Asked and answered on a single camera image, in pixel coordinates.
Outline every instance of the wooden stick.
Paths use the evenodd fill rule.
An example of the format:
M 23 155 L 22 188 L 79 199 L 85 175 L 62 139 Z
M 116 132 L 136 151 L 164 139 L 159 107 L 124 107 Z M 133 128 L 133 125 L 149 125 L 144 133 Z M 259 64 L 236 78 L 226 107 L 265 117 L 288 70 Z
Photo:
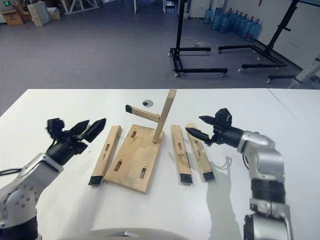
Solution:
M 154 121 L 156 123 L 158 123 L 159 119 L 160 119 L 160 115 L 158 115 L 158 114 L 154 114 L 152 112 L 145 111 L 145 110 L 142 110 L 142 109 L 136 108 L 134 106 L 130 106 L 130 105 L 125 105 L 125 111 L 127 113 L 137 115 L 139 117 Z
M 96 162 L 95 168 L 92 172 L 89 185 L 100 185 L 102 178 L 107 172 L 109 162 L 117 146 L 117 140 L 121 133 L 121 126 L 112 126 L 105 140 L 102 151 Z
M 175 151 L 175 159 L 180 175 L 180 181 L 184 184 L 192 184 L 189 160 L 179 125 L 171 125 L 171 134 Z
M 168 96 L 166 97 L 166 100 L 162 109 L 162 113 L 160 116 L 160 120 L 159 120 L 158 126 L 156 127 L 155 134 L 152 140 L 152 142 L 155 144 L 158 142 L 161 131 L 164 128 L 166 119 L 168 117 L 171 105 L 174 102 L 176 93 L 177 93 L 177 89 L 170 89 Z
M 185 126 L 186 128 L 196 128 L 194 123 L 189 123 Z M 187 131 L 186 134 L 189 137 L 193 154 L 195 156 L 196 162 L 198 163 L 199 169 L 202 172 L 204 180 L 207 182 L 211 179 L 215 179 L 214 172 L 208 160 L 206 151 L 204 146 L 202 145 L 201 140 L 195 138 L 194 136 L 190 135 Z

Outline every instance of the black metal frame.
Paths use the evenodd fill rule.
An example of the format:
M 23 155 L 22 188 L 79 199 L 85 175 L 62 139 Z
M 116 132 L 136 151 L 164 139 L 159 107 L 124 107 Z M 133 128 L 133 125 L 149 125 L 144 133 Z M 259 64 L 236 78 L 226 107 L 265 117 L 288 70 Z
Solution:
M 180 52 L 210 52 L 211 47 L 180 47 L 181 43 L 181 33 L 182 33 L 182 24 L 184 21 L 184 9 L 185 2 L 188 0 L 181 0 L 179 6 L 179 22 L 178 22 L 178 31 L 176 36 L 176 45 L 175 48 L 170 48 L 168 56 L 172 58 L 174 65 L 174 76 L 178 77 L 179 73 L 221 73 L 223 77 L 227 72 L 227 68 L 184 68 L 181 59 Z
M 269 75 L 267 84 L 270 84 L 274 79 L 293 79 L 296 75 Z
M 274 33 L 271 41 L 269 44 L 265 47 L 265 49 L 261 49 L 255 45 L 234 45 L 234 46 L 219 46 L 219 53 L 221 50 L 226 49 L 252 49 L 253 51 L 257 52 L 261 55 L 261 57 L 265 57 L 269 61 L 271 61 L 271 64 L 242 64 L 241 68 L 238 70 L 239 73 L 241 73 L 244 69 L 255 69 L 255 68 L 279 68 L 279 67 L 286 67 L 288 66 L 286 63 L 282 62 L 275 56 L 271 55 L 271 52 L 274 48 L 274 45 L 280 36 L 282 30 L 291 31 L 291 29 L 287 28 L 287 25 L 292 18 L 295 10 L 297 9 L 297 4 L 299 0 L 292 0 L 292 3 L 290 4 L 288 10 L 286 11 L 280 25 L 278 25 L 278 28 L 276 32 Z

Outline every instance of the cardboard box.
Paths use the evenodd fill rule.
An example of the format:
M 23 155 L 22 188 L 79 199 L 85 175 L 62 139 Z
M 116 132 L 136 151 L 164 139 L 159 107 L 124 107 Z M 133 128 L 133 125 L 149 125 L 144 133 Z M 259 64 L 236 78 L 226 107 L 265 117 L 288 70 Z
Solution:
M 15 5 L 14 8 L 20 13 L 24 22 L 32 19 L 26 4 L 18 4 Z
M 8 10 L 8 11 L 2 11 L 1 14 L 2 14 L 2 16 L 4 17 L 6 23 L 9 26 L 23 25 L 24 24 L 23 17 L 15 9 Z
M 51 19 L 60 19 L 60 11 L 57 7 L 48 7 Z
M 27 7 L 31 14 L 32 20 L 37 27 L 42 27 L 51 21 L 50 14 L 44 1 L 38 1 L 35 4 L 29 4 Z

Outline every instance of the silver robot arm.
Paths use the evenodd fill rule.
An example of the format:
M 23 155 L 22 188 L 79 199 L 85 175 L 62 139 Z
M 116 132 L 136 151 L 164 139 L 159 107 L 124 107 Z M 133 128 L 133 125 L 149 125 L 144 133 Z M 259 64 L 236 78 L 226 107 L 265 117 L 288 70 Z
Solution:
M 293 240 L 290 207 L 285 200 L 285 168 L 275 142 L 245 131 L 237 151 L 247 159 L 251 178 L 250 209 L 243 226 L 247 240 Z
M 64 123 L 48 120 L 47 130 L 53 138 L 46 153 L 40 153 L 24 166 L 11 183 L 0 189 L 0 240 L 41 240 L 38 234 L 36 205 L 43 190 L 63 171 L 74 155 L 81 154 L 104 129 L 106 119 L 77 123 L 62 131 Z
M 293 240 L 290 207 L 285 200 L 284 161 L 275 142 L 258 132 L 232 127 L 232 116 L 226 108 L 215 117 L 200 119 L 213 125 L 212 138 L 196 128 L 186 128 L 188 133 L 209 146 L 216 143 L 237 148 L 247 162 L 252 190 L 249 207 L 254 213 L 244 218 L 243 239 Z

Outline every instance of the gray floor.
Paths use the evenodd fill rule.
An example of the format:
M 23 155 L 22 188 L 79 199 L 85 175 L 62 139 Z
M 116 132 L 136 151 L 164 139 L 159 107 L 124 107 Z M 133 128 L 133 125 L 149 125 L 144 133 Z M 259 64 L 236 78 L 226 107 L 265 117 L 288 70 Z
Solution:
M 217 46 L 245 41 L 234 33 L 212 31 L 202 20 L 189 19 L 183 23 L 182 47 L 199 41 L 208 43 L 212 51 L 209 56 L 183 56 L 184 67 L 229 71 L 223 78 L 219 73 L 175 78 L 168 51 L 175 46 L 177 9 L 163 14 L 161 3 L 137 2 L 136 15 L 133 1 L 120 0 L 63 15 L 44 27 L 35 27 L 32 21 L 19 26 L 0 24 L 0 114 L 27 89 L 285 88 L 289 80 L 266 84 L 268 75 L 299 72 L 290 65 L 278 71 L 250 69 L 239 74 L 241 64 L 259 63 L 256 56 L 249 50 L 218 54 Z

